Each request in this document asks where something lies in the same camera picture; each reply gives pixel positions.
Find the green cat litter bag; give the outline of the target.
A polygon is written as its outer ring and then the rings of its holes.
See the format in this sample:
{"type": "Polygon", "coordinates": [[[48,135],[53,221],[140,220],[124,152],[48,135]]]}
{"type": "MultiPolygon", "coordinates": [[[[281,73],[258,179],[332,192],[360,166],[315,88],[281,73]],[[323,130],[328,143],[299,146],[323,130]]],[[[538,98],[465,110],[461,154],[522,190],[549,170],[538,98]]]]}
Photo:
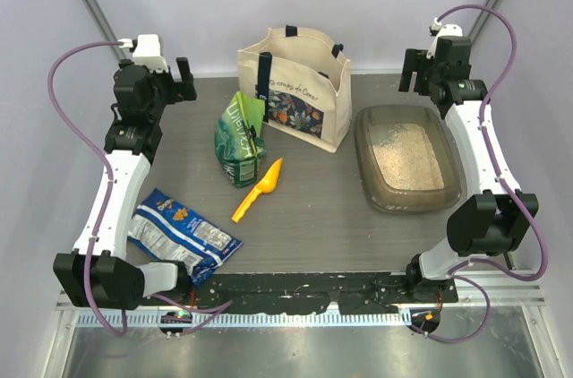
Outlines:
{"type": "Polygon", "coordinates": [[[236,188],[256,183],[266,145],[261,136],[265,103],[241,91],[235,93],[218,120],[215,134],[215,155],[225,175],[236,188]],[[253,125],[259,145],[252,148],[244,128],[253,125]]]}

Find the yellow plastic scoop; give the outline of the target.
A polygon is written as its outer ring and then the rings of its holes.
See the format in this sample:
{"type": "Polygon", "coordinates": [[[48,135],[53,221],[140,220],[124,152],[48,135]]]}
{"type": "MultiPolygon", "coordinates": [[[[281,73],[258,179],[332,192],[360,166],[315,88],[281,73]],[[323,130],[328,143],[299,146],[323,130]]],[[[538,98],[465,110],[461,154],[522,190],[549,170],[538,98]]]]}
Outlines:
{"type": "Polygon", "coordinates": [[[283,165],[283,158],[277,159],[265,173],[263,178],[252,188],[252,190],[244,197],[241,204],[235,210],[231,220],[238,223],[250,209],[252,204],[262,194],[273,193],[278,185],[281,168],[283,165]]]}

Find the black bag clip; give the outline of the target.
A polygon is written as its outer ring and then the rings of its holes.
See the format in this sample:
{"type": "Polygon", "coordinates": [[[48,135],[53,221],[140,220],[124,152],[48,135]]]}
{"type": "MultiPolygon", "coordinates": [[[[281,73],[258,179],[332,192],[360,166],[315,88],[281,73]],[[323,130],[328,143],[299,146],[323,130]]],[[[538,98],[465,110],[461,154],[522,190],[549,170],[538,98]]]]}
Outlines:
{"type": "Polygon", "coordinates": [[[259,145],[259,141],[258,141],[258,134],[256,132],[255,127],[253,125],[246,126],[244,128],[244,132],[245,132],[246,138],[247,138],[248,142],[250,143],[251,147],[256,149],[259,145]]]}

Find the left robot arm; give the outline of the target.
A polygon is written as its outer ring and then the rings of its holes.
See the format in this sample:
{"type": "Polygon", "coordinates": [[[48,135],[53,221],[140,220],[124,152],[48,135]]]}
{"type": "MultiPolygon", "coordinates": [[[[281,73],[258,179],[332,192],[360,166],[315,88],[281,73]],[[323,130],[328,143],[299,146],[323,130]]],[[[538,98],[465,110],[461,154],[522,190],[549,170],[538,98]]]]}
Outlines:
{"type": "Polygon", "coordinates": [[[166,106],[193,101],[197,94],[186,58],[176,60],[181,75],[154,72],[123,60],[114,75],[114,120],[104,141],[104,171],[90,216],[69,253],[58,253],[53,270],[73,305],[132,311],[159,293],[181,305],[191,282],[180,259],[156,259],[143,265],[126,260],[128,231],[136,201],[162,138],[166,106]]]}

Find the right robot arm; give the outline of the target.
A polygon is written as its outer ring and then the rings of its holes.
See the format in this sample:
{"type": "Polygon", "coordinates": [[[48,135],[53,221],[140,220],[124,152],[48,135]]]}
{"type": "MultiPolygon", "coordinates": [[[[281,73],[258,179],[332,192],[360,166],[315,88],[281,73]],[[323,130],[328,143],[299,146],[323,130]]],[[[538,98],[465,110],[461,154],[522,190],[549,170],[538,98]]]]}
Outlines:
{"type": "Polygon", "coordinates": [[[454,137],[468,197],[449,216],[445,238],[406,267],[404,289],[423,302],[447,289],[451,270],[515,251],[539,209],[511,174],[492,125],[487,87],[470,77],[471,40],[459,30],[436,33],[427,50],[409,48],[399,88],[430,97],[454,137]]]}

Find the clean litter granules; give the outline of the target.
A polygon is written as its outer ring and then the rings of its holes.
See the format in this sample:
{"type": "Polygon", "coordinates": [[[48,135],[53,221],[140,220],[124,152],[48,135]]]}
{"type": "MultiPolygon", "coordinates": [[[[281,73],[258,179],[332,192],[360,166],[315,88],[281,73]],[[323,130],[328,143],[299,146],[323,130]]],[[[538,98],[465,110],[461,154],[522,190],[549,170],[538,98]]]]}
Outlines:
{"type": "Polygon", "coordinates": [[[428,134],[418,124],[384,124],[370,129],[372,151],[386,184],[397,190],[444,187],[428,134]]]}

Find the grey litter box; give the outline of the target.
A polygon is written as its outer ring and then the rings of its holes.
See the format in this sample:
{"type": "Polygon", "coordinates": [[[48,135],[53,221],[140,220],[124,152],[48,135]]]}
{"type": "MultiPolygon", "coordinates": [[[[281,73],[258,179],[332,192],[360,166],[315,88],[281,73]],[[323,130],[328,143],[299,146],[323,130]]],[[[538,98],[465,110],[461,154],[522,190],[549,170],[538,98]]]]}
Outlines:
{"type": "Polygon", "coordinates": [[[422,213],[455,205],[462,185],[440,118],[428,107],[366,107],[355,118],[355,151],[372,207],[422,213]]]}

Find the beige canvas tote bag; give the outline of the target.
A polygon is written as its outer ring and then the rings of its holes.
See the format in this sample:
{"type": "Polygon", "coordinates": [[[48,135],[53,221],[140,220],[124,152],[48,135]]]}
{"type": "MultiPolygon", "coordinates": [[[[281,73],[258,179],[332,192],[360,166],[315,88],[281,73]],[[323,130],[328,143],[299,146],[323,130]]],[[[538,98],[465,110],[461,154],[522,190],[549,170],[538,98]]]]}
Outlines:
{"type": "Polygon", "coordinates": [[[268,126],[338,150],[352,120],[351,61],[343,44],[287,25],[238,50],[237,67],[239,90],[263,101],[268,126]]]}

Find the blue Doritos chip bag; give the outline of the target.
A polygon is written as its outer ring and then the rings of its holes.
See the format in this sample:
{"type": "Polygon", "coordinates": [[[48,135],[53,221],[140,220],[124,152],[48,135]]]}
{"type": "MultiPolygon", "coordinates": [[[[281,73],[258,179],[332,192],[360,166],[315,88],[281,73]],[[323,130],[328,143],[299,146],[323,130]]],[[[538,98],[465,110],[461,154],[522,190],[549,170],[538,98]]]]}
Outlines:
{"type": "Polygon", "coordinates": [[[156,261],[182,262],[195,287],[243,246],[241,240],[159,189],[136,207],[128,240],[156,261]]]}

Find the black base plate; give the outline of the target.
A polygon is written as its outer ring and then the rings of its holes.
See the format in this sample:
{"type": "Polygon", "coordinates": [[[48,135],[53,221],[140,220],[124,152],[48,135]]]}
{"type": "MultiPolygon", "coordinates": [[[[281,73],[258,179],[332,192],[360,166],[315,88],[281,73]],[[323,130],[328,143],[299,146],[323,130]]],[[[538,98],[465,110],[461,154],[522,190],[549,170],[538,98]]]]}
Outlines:
{"type": "Polygon", "coordinates": [[[312,272],[214,274],[186,295],[167,293],[200,309],[230,301],[229,314],[323,314],[332,303],[343,315],[396,312],[400,304],[454,304],[453,280],[414,284],[403,272],[312,272]]]}

